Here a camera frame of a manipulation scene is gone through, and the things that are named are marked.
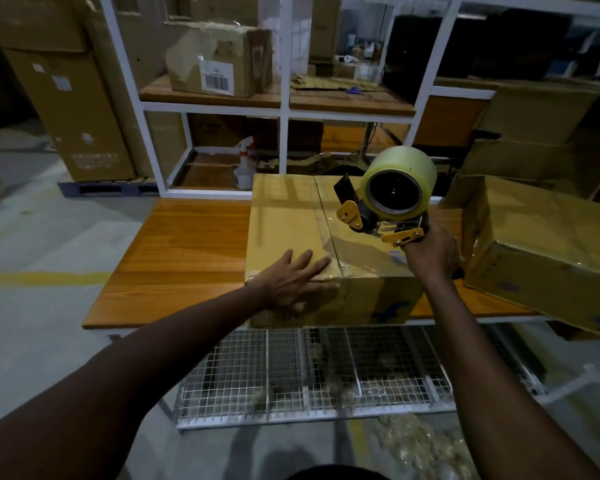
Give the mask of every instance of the wire mesh shelf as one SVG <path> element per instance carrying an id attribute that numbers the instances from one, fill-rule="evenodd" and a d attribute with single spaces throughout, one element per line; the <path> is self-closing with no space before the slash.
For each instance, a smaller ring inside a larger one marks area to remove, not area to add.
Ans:
<path id="1" fill-rule="evenodd" d="M 497 325 L 498 354 L 533 395 L 544 387 Z M 433 326 L 236 330 L 178 390 L 179 429 L 455 411 Z"/>

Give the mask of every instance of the concrete floor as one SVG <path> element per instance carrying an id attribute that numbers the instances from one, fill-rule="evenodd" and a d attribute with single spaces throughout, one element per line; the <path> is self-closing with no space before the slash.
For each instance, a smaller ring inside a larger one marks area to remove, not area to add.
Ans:
<path id="1" fill-rule="evenodd" d="M 0 417 L 107 345 L 80 323 L 155 202 L 64 199 L 55 183 L 68 175 L 56 154 L 45 151 L 46 142 L 36 121 L 0 130 Z M 583 363 L 600 365 L 600 343 L 568 344 L 544 324 L 522 331 L 551 365 L 550 379 L 557 383 L 577 374 Z M 600 386 L 558 401 L 549 411 L 600 465 Z M 136 437 L 125 475 L 279 480 L 312 465 L 357 463 L 400 477 L 384 468 L 377 442 L 365 440 L 368 428 L 356 425 L 314 422 L 179 435 L 154 408 Z"/>

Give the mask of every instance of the hand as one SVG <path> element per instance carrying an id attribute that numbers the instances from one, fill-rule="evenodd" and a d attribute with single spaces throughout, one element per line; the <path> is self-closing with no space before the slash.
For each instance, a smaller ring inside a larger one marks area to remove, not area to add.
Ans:
<path id="1" fill-rule="evenodd" d="M 304 310 L 305 301 L 297 301 L 303 295 L 314 291 L 334 290 L 337 283 L 315 283 L 310 280 L 320 274 L 331 262 L 331 258 L 318 259 L 311 266 L 312 250 L 306 250 L 300 257 L 291 262 L 293 250 L 287 250 L 280 259 L 264 269 L 254 279 L 253 284 L 265 288 L 266 308 L 290 308 L 296 313 Z"/>
<path id="2" fill-rule="evenodd" d="M 411 272 L 425 286 L 451 279 L 463 263 L 459 248 L 457 238 L 433 219 L 429 220 L 429 232 L 423 240 L 402 246 Z"/>

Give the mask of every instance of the spray bottle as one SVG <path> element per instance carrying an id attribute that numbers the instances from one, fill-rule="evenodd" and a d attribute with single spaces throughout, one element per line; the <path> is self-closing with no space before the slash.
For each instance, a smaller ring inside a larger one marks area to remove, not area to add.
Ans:
<path id="1" fill-rule="evenodd" d="M 233 170 L 233 176 L 235 178 L 235 186 L 240 190 L 251 190 L 253 187 L 253 176 L 257 170 L 253 160 L 255 151 L 250 148 L 252 145 L 253 136 L 248 136 L 236 145 L 240 148 L 240 166 Z"/>

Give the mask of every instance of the blue pallet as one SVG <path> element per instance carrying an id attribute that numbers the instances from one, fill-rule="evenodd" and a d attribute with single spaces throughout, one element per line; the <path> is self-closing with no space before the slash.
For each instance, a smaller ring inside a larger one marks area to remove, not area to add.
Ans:
<path id="1" fill-rule="evenodd" d="M 153 197 L 160 195 L 154 179 L 116 180 L 113 182 L 58 182 L 67 198 L 80 197 Z"/>

